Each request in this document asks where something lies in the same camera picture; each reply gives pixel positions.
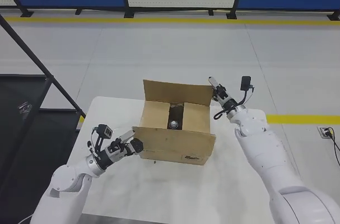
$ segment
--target cable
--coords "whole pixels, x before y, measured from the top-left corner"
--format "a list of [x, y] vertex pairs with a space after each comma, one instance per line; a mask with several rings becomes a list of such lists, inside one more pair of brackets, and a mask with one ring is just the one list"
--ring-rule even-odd
[[340, 167], [340, 162], [339, 162], [338, 155], [337, 155], [337, 149], [338, 149], [339, 152], [340, 152], [340, 148], [338, 147], [338, 145], [337, 145], [337, 143], [336, 143], [336, 135], [335, 135], [334, 129], [333, 129], [332, 127], [329, 127], [328, 130], [329, 130], [329, 134], [328, 134], [328, 135], [329, 135], [329, 137], [331, 138], [331, 140], [332, 140], [333, 143], [334, 143], [334, 153], [335, 153], [335, 155], [336, 155], [336, 159], [337, 159], [338, 165], [339, 165], [339, 167]]
[[94, 143], [92, 142], [92, 135], [93, 135], [94, 131], [95, 131], [95, 128], [92, 129], [90, 141], [91, 141], [91, 147], [95, 150]]
[[246, 100], [246, 98], [247, 98], [247, 91], [244, 91], [244, 97], [237, 105], [242, 105], [244, 101]]
[[218, 120], [219, 118], [221, 118], [221, 117], [222, 117], [222, 114], [225, 113], [225, 112], [227, 112], [227, 110], [221, 110], [220, 112], [218, 112], [217, 114], [215, 114], [215, 115], [213, 116], [214, 120]]
[[32, 217], [33, 214], [31, 214], [30, 216], [26, 217], [25, 219], [23, 219], [22, 221], [20, 221], [18, 224], [21, 224], [22, 222], [24, 222], [25, 220], [27, 220], [28, 218]]
[[253, 96], [253, 90], [252, 90], [252, 93], [250, 94], [250, 96], [248, 97], [248, 99], [246, 100], [246, 102], [248, 102], [248, 100]]

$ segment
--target white table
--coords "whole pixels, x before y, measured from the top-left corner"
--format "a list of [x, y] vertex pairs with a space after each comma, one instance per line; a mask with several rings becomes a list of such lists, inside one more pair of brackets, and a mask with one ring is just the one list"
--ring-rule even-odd
[[[144, 101], [96, 97], [78, 135], [69, 164], [89, 155], [86, 142], [98, 124], [113, 140], [139, 124]], [[211, 107], [211, 116], [220, 110]], [[273, 223], [268, 193], [234, 136], [234, 125], [211, 119], [217, 140], [204, 166], [131, 156], [94, 179], [83, 213], [161, 223]]]

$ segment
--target blue wall panel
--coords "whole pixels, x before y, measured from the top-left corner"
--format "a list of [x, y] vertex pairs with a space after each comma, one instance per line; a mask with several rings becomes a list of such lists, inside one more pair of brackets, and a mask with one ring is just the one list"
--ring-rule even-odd
[[20, 0], [23, 6], [57, 6], [57, 7], [119, 7], [124, 6], [123, 0]]
[[297, 10], [336, 10], [340, 8], [340, 0], [239, 0], [238, 7]]

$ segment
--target box flap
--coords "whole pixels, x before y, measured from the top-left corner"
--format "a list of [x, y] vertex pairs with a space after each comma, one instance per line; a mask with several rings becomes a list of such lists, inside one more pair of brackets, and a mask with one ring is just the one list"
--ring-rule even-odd
[[161, 102], [190, 102], [209, 106], [212, 87], [143, 80], [145, 99]]
[[209, 106], [185, 102], [182, 130], [209, 133]]
[[134, 138], [141, 140], [146, 150], [163, 150], [210, 156], [216, 140], [216, 136], [213, 134], [188, 130], [144, 127], [133, 127], [133, 130], [135, 131]]
[[140, 126], [166, 129], [169, 120], [169, 108], [168, 102], [145, 101]]

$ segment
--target printed label on box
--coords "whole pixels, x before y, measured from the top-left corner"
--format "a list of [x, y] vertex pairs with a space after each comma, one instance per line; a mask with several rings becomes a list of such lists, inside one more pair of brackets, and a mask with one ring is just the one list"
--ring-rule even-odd
[[182, 155], [182, 160], [202, 161], [203, 157], [195, 154]]

